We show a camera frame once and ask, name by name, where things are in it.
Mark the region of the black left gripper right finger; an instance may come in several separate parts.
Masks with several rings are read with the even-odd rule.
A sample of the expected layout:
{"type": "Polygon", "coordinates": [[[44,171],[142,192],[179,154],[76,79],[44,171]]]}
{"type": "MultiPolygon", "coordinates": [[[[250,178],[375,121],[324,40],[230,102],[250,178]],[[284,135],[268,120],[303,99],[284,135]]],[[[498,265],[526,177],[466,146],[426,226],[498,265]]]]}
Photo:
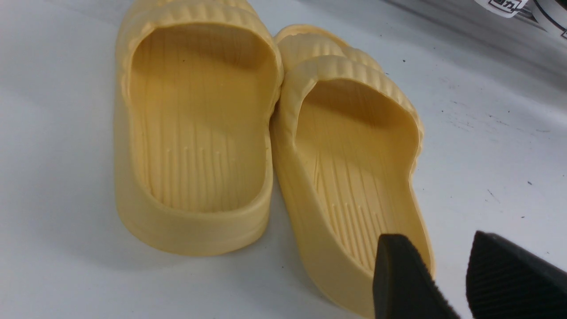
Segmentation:
{"type": "Polygon", "coordinates": [[[477,231],[466,299],[476,319],[564,319],[567,274],[496,233],[477,231]]]}

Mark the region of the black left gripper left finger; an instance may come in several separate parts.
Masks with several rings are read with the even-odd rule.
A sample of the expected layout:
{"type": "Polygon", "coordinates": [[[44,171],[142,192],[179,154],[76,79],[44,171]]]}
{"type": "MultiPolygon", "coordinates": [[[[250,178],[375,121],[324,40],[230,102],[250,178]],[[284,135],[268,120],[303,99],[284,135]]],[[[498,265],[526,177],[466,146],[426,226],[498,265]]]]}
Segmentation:
{"type": "Polygon", "coordinates": [[[409,238],[382,234],[373,280],[376,319],[459,319],[409,238]]]}

